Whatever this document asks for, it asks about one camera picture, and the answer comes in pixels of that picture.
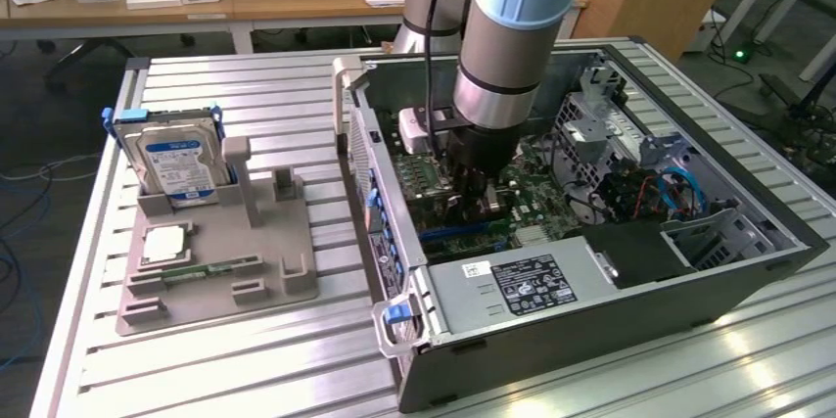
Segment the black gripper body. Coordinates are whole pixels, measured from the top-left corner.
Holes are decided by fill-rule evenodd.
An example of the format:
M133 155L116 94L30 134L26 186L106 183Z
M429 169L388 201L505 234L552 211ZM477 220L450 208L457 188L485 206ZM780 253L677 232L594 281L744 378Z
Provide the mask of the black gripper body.
M520 140L517 126L488 129L474 125L454 128L446 143L446 161L457 184L473 178L493 178L509 165Z

